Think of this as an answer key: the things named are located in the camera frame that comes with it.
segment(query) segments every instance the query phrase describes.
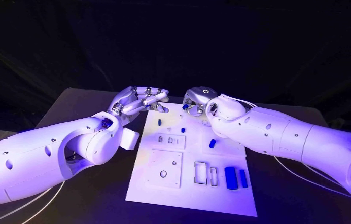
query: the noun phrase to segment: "black backdrop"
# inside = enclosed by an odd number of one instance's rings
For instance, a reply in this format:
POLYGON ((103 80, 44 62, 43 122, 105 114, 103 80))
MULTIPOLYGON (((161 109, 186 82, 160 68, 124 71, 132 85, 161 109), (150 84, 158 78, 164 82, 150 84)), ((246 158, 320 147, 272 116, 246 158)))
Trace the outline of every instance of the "black backdrop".
POLYGON ((1 104, 44 113, 67 87, 206 85, 349 117, 349 21, 349 0, 0 0, 1 104))

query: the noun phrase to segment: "small blue piece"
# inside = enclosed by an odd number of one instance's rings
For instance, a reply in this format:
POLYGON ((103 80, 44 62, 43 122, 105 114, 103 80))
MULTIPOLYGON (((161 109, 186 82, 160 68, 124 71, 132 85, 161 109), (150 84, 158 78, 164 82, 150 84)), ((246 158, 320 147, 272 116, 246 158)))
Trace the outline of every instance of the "small blue piece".
POLYGON ((225 171, 226 189, 236 190, 239 187, 238 187, 235 169, 233 167, 225 167, 223 171, 225 171))
POLYGON ((215 145, 215 140, 212 139, 210 140, 210 143, 209 143, 209 148, 213 149, 213 145, 215 145))
POLYGON ((246 188, 246 177, 245 177, 245 171, 243 170, 239 170, 239 178, 241 178, 242 187, 246 188))

